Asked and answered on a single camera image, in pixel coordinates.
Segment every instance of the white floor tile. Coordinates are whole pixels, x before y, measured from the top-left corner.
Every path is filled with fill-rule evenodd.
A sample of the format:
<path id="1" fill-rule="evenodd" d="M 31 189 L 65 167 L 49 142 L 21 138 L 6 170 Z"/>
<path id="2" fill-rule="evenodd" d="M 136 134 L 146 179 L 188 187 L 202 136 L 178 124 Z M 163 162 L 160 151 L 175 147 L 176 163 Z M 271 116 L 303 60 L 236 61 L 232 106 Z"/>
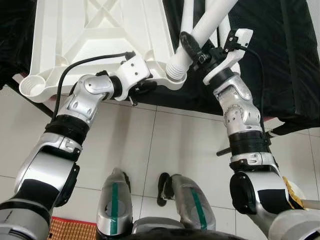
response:
<path id="1" fill-rule="evenodd" d="M 216 230 L 227 234 L 236 234 L 236 210 L 211 207 L 216 221 Z"/>
<path id="2" fill-rule="evenodd" d="M 282 124 L 284 124 L 283 121 L 280 121 L 277 117 L 274 117 L 268 121 L 265 121 L 264 122 L 264 127 L 267 130 L 271 130 L 271 129 L 275 129 L 279 126 L 281 126 Z M 308 129 L 303 129 L 303 130 L 300 130 L 300 131 L 296 131 L 295 133 L 298 133 L 298 134 L 306 134 L 308 135 L 309 134 L 309 130 Z"/>
<path id="3" fill-rule="evenodd" d="M 318 200 L 315 168 L 308 135 L 288 134 L 271 139 L 271 152 L 280 172 L 310 200 Z"/>
<path id="4" fill-rule="evenodd" d="M 68 203 L 62 207 L 56 207 L 53 216 L 85 222 L 96 222 L 97 209 L 101 191 L 78 188 L 73 190 Z M 141 196 L 131 196 L 133 220 L 139 219 L 141 209 Z"/>
<path id="5" fill-rule="evenodd" d="M 219 207 L 211 207 L 216 220 L 216 230 L 227 234 L 236 234 L 236 216 L 235 210 Z M 157 199 L 153 197 L 143 197 L 141 216 L 145 217 L 162 217 L 180 221 L 177 213 L 176 203 L 168 200 L 166 205 L 161 207 L 157 205 Z"/>
<path id="6" fill-rule="evenodd" d="M 314 127 L 309 129 L 310 135 L 320 137 L 320 127 Z"/>
<path id="7" fill-rule="evenodd" d="M 117 101 L 117 100 L 109 99 L 109 100 L 105 100 L 104 102 L 110 103 L 110 104 L 127 106 L 127 107 L 131 107 L 131 108 L 148 109 L 148 110 L 153 110 L 153 111 L 155 111 L 157 108 L 156 105 L 151 105 L 151 104 L 146 104 L 146 103 L 141 103 L 141 102 L 139 102 L 137 106 L 132 106 L 130 101 Z"/>
<path id="8" fill-rule="evenodd" d="M 165 206 L 158 206 L 156 198 L 144 196 L 140 218 L 146 217 L 170 218 L 180 221 L 175 201 L 168 200 Z"/>
<path id="9" fill-rule="evenodd" d="M 16 177 L 50 118 L 9 87 L 0 91 L 0 175 Z"/>
<path id="10" fill-rule="evenodd" d="M 0 203 L 7 201 L 14 195 L 15 179 L 11 177 L 0 176 Z"/>
<path id="11" fill-rule="evenodd" d="M 156 110 L 159 112 L 165 112 L 165 113 L 171 113 L 171 114 L 179 114 L 179 115 L 186 115 L 191 117 L 223 121 L 223 116 L 199 112 L 199 111 L 189 111 L 189 110 L 183 110 L 183 109 L 165 107 L 165 106 L 158 106 Z"/>
<path id="12" fill-rule="evenodd" d="M 157 196 L 161 173 L 182 174 L 201 187 L 211 206 L 232 209 L 230 154 L 216 156 L 228 145 L 220 121 L 157 112 L 144 195 Z"/>
<path id="13" fill-rule="evenodd" d="M 130 178 L 134 195 L 143 195 L 155 111 L 101 103 L 83 143 L 77 186 L 102 188 L 115 167 Z"/>
<path id="14" fill-rule="evenodd" d="M 310 136 L 315 177 L 317 181 L 318 194 L 320 195 L 320 137 Z"/>
<path id="15" fill-rule="evenodd" d="M 257 225 L 245 214 L 236 212 L 236 235 L 247 240 L 267 240 L 264 233 Z"/>

